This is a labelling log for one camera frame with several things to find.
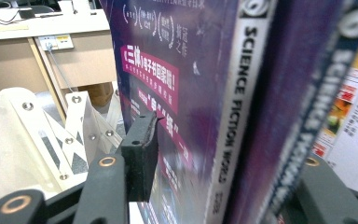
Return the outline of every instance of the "logo on book spine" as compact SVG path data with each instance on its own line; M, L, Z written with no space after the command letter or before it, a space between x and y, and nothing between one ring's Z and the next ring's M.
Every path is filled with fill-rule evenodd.
M244 0L240 5L240 18L266 18L269 0Z

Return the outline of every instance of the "book cover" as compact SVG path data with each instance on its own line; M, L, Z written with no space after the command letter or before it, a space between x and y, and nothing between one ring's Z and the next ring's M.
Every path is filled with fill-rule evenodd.
M357 48L358 1L277 5L227 223L279 214Z
M358 191L358 54L314 146L350 189Z
M221 223L276 1L102 1L125 126L157 111L145 223Z

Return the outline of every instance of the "book spine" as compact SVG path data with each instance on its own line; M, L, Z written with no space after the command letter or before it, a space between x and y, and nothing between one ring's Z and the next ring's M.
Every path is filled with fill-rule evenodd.
M222 223L269 26L278 0L241 0L204 223Z
M357 50L358 0L344 5L337 27L329 37L323 60L312 75L300 116L283 146L267 213L278 215L282 204L295 189L302 164L312 149Z

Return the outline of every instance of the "pink label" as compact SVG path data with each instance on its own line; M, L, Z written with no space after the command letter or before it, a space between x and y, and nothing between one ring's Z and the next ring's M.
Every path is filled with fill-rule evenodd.
M176 67L141 52L138 46L133 45L121 47L121 59L124 71L142 80L177 114L179 70Z
M156 101L156 99L150 97L150 95L146 95L139 88L138 88L138 96L150 111L156 111L158 118L164 118L159 123L163 126L164 130L169 134L169 136L175 143L176 147L178 148L182 162L185 165L185 167L191 170L193 157L191 155L191 152L188 150L185 141L180 136L178 132L179 128L174 122L169 112L167 112L164 108L162 108L162 106Z

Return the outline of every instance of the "metal ring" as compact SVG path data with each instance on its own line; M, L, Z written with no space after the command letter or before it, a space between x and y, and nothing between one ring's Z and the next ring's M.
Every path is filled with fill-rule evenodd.
M15 207L10 207L11 203L14 203L16 201L22 200L22 203ZM24 207L26 207L31 202L31 196L28 195L21 195L17 196L15 198L10 199L4 205L1 207L1 213L3 214L12 214L20 211Z
M308 166L318 166L320 163L314 158L308 157L305 162Z
M105 157L105 158L101 159L99 163L100 163L100 166L106 167L106 166L111 166L111 165L115 164L115 162L116 162L116 158Z

